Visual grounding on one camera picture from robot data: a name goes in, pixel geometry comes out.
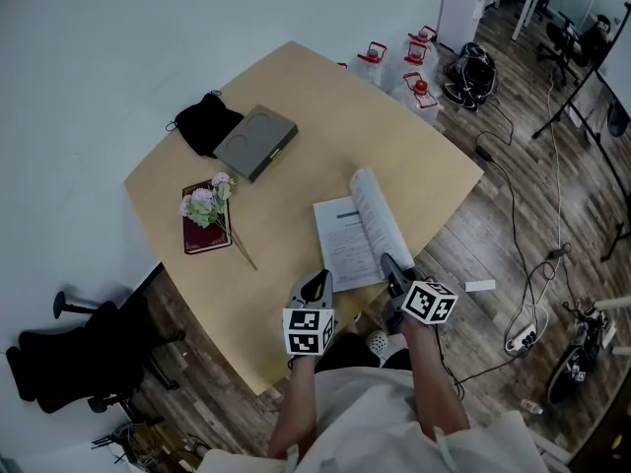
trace black pants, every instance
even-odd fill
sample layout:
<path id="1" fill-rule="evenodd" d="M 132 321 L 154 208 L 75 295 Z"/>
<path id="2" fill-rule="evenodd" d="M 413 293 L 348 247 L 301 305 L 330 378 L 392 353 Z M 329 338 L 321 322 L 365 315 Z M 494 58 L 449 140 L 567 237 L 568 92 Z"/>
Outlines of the black pants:
<path id="1" fill-rule="evenodd" d="M 349 367 L 378 368 L 379 363 L 379 357 L 371 352 L 361 336 L 346 333 L 324 353 L 322 359 L 315 366 L 315 372 Z M 398 351 L 386 361 L 383 368 L 411 371 L 409 351 L 407 349 Z"/>

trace white shirt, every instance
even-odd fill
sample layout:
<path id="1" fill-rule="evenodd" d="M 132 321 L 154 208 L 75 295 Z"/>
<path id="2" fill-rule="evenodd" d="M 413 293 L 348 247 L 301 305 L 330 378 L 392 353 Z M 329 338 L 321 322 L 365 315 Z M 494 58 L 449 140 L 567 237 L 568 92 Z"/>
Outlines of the white shirt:
<path id="1" fill-rule="evenodd" d="M 315 472 L 545 473 L 519 412 L 434 442 L 414 411 L 411 372 L 346 368 L 315 376 L 317 439 L 296 469 Z M 287 461 L 210 450 L 200 473 L 285 472 Z"/>

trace power strip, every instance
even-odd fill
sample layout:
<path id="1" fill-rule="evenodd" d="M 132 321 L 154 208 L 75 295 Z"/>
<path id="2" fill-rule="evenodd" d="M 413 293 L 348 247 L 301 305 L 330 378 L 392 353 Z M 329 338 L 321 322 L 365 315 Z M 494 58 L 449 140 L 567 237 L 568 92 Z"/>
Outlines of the power strip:
<path id="1" fill-rule="evenodd" d="M 518 354 L 532 345 L 534 340 L 536 340 L 536 328 L 534 324 L 529 324 L 517 336 L 506 342 L 504 348 L 509 354 Z"/>

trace flower stem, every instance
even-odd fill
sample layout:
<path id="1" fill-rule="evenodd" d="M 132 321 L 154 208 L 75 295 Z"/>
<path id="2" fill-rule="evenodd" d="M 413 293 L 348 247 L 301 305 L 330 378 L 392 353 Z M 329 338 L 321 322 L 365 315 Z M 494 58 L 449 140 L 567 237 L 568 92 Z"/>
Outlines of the flower stem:
<path id="1" fill-rule="evenodd" d="M 232 237 L 232 239 L 235 241 L 235 245 L 237 246 L 237 248 L 244 255 L 245 259 L 247 259 L 247 262 L 252 266 L 254 270 L 258 271 L 258 268 L 256 268 L 254 261 L 252 261 L 251 257 L 249 257 L 249 254 L 245 250 L 245 247 L 242 244 L 239 237 L 237 236 L 237 233 L 235 232 L 235 230 L 234 229 L 229 230 L 228 228 L 226 228 L 226 225 L 224 224 L 224 222 L 220 221 L 219 219 L 216 221 L 216 223 L 219 226 L 219 228 L 221 228 L 226 233 L 226 235 L 228 235 L 229 237 Z"/>

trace open book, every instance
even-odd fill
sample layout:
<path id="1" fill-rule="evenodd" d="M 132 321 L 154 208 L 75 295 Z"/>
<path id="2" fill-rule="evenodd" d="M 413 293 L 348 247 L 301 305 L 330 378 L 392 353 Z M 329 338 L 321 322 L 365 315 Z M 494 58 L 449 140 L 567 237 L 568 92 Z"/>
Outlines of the open book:
<path id="1" fill-rule="evenodd" d="M 333 292 L 384 280 L 380 259 L 388 253 L 403 270 L 414 266 L 401 231 L 370 169 L 351 178 L 351 196 L 314 204 L 324 267 Z"/>

